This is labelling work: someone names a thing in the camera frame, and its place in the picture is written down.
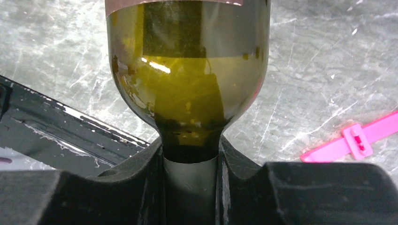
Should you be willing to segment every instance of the dark olive glass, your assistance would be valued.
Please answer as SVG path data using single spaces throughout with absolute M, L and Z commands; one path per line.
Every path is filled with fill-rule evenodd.
M 257 96 L 268 64 L 270 4 L 158 1 L 107 18 L 109 57 L 129 107 L 160 134 L 163 155 L 218 155 L 223 131 Z

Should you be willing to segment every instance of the table surface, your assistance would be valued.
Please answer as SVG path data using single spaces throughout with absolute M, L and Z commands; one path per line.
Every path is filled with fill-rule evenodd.
M 0 74 L 146 141 L 110 73 L 103 0 L 0 0 Z M 224 134 L 258 164 L 301 153 L 398 109 L 398 1 L 278 0 L 269 66 L 249 110 Z M 398 183 L 398 134 L 364 162 Z M 354 161 L 346 156 L 339 161 Z

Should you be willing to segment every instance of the bottle label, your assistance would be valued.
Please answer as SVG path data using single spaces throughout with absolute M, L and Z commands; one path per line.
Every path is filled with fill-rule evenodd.
M 157 1 L 172 1 L 172 0 L 105 0 L 105 13 L 106 16 L 108 17 L 111 13 L 122 8 L 139 5 L 142 3 L 150 3 Z M 219 3 L 232 4 L 236 6 L 241 6 L 243 4 L 243 0 L 200 0 L 200 1 L 213 1 Z

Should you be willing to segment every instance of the pink plastic clip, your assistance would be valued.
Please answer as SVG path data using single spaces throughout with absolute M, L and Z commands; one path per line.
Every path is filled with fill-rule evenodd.
M 362 160 L 373 154 L 373 149 L 359 124 L 354 124 L 343 130 L 343 136 L 356 160 Z
M 378 119 L 364 127 L 354 124 L 343 129 L 343 137 L 337 138 L 300 156 L 303 162 L 328 163 L 347 154 L 362 160 L 373 154 L 371 143 L 398 132 L 398 111 Z

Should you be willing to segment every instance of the bottle neck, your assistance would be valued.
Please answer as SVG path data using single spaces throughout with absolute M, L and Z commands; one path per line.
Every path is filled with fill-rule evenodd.
M 201 163 L 163 158 L 167 224 L 215 224 L 218 156 Z
M 194 164 L 211 160 L 218 156 L 221 132 L 208 137 L 205 142 L 180 144 L 177 138 L 162 139 L 163 156 L 176 163 Z

